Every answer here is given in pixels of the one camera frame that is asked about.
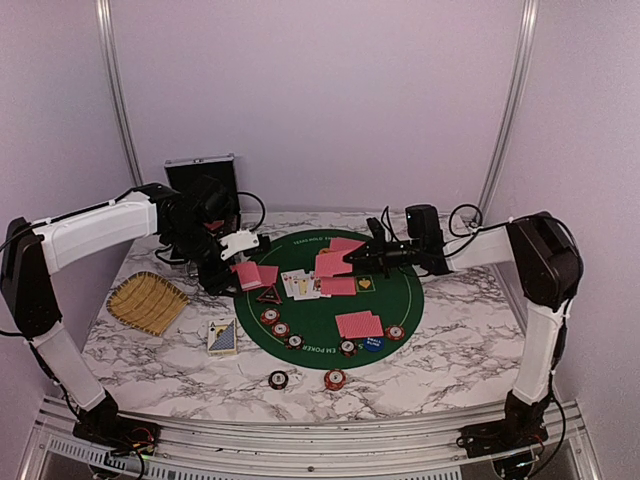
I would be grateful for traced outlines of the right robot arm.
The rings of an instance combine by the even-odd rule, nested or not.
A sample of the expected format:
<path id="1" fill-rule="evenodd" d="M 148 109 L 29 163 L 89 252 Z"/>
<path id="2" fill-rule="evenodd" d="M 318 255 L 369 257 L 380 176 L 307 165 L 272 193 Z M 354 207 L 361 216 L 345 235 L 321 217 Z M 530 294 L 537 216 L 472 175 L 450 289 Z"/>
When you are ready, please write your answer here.
<path id="1" fill-rule="evenodd" d="M 584 273 L 584 263 L 566 225 L 542 211 L 457 233 L 446 241 L 437 209 L 429 204 L 405 210 L 407 234 L 399 240 L 387 218 L 369 218 L 371 238 L 345 254 L 356 269 L 388 273 L 418 266 L 433 276 L 485 265 L 515 266 L 527 300 L 525 346 L 495 438 L 515 448 L 529 437 L 551 402 L 552 381 L 566 344 L 566 321 Z"/>

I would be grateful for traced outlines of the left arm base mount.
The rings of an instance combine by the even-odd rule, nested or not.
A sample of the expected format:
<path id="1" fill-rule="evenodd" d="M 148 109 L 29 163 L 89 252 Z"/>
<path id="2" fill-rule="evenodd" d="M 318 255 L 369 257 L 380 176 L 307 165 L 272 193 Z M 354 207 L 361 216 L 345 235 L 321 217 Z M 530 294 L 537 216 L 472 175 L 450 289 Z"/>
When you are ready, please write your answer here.
<path id="1" fill-rule="evenodd" d="M 153 422 L 122 417 L 114 412 L 84 412 L 73 428 L 76 438 L 110 447 L 114 456 L 153 453 L 160 426 Z"/>

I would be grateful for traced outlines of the red poker chip stack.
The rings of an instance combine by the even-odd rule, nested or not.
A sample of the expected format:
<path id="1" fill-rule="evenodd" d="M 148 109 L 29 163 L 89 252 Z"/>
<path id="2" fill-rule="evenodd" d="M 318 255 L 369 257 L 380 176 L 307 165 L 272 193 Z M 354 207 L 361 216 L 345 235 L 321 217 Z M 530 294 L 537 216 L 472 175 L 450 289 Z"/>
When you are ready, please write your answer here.
<path id="1" fill-rule="evenodd" d="M 346 374 L 340 369 L 329 370 L 324 375 L 324 385 L 330 391 L 341 390 L 346 382 Z"/>

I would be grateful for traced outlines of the red-backed card deck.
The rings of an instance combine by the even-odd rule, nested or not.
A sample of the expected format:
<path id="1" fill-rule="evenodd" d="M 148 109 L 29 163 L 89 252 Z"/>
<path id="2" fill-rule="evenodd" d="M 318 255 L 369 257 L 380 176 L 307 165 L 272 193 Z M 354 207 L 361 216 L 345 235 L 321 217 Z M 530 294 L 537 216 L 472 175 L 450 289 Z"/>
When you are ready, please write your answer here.
<path id="1" fill-rule="evenodd" d="M 253 262 L 242 262 L 231 267 L 237 275 L 243 291 L 250 291 L 263 285 L 259 266 Z"/>

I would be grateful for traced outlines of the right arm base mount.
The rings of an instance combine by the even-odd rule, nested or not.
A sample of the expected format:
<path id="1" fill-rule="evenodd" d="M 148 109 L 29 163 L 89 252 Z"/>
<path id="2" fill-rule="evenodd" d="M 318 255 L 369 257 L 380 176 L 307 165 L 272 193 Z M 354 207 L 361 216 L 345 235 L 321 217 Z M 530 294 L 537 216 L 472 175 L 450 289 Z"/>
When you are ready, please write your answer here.
<path id="1" fill-rule="evenodd" d="M 549 438 L 541 418 L 505 417 L 460 429 L 456 445 L 469 458 L 504 453 L 544 443 Z"/>

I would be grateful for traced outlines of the black poker chip stack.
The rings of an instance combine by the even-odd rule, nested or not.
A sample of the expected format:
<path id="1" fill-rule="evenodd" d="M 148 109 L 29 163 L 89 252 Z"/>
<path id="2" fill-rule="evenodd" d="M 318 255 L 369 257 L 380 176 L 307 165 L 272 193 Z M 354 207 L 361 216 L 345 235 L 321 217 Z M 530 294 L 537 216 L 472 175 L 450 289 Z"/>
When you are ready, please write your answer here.
<path id="1" fill-rule="evenodd" d="M 289 377 L 285 371 L 273 371 L 268 378 L 269 386 L 274 390 L 283 390 L 289 382 Z"/>

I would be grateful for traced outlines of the dealt card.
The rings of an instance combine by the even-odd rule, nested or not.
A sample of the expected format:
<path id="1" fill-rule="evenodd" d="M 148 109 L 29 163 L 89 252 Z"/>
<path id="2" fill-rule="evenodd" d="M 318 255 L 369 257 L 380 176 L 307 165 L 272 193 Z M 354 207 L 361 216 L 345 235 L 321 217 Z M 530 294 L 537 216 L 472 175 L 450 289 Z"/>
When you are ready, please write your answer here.
<path id="1" fill-rule="evenodd" d="M 371 316 L 373 314 L 370 311 L 336 315 L 335 321 L 340 336 L 345 339 L 368 337 L 369 318 Z"/>
<path id="2" fill-rule="evenodd" d="M 258 272 L 260 274 L 262 286 L 269 287 L 277 283 L 279 275 L 278 266 L 259 265 Z"/>
<path id="3" fill-rule="evenodd" d="M 347 254 L 357 250 L 358 248 L 364 246 L 365 244 L 366 242 L 362 240 L 336 237 L 331 239 L 330 245 L 329 245 L 329 251 L 342 252 L 343 254 Z"/>

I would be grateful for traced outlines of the triangular all-in button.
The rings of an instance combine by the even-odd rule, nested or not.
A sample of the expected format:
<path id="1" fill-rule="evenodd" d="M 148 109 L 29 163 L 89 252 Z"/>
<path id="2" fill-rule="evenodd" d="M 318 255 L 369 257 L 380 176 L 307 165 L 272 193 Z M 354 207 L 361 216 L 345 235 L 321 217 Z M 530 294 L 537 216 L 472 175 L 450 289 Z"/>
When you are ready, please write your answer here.
<path id="1" fill-rule="evenodd" d="M 281 305 L 282 299 L 276 285 L 267 287 L 257 298 L 256 301 L 262 304 Z"/>

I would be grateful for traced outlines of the blue small blind button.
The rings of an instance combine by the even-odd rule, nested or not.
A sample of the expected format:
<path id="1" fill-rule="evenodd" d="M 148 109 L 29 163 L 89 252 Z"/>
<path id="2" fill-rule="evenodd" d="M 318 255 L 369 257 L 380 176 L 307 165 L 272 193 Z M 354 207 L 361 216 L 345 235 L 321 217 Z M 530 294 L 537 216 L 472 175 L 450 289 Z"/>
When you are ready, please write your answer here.
<path id="1" fill-rule="evenodd" d="M 363 340 L 362 345 L 369 352 L 381 352 L 385 347 L 385 339 L 383 337 L 368 337 Z"/>

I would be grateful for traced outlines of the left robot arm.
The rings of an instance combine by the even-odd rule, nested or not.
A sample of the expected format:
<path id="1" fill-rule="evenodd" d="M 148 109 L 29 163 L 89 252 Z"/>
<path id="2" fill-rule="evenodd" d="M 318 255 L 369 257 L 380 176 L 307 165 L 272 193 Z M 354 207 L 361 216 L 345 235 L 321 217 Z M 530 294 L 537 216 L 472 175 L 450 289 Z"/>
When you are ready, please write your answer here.
<path id="1" fill-rule="evenodd" d="M 84 411 L 86 426 L 106 445 L 125 438 L 117 405 L 82 358 L 62 323 L 51 277 L 69 264 L 121 243 L 156 235 L 197 267 L 212 296 L 238 288 L 211 224 L 233 215 L 236 201 L 220 181 L 203 176 L 180 193 L 159 183 L 129 189 L 107 202 L 34 224 L 14 219 L 7 230 L 1 292 L 19 333 Z"/>

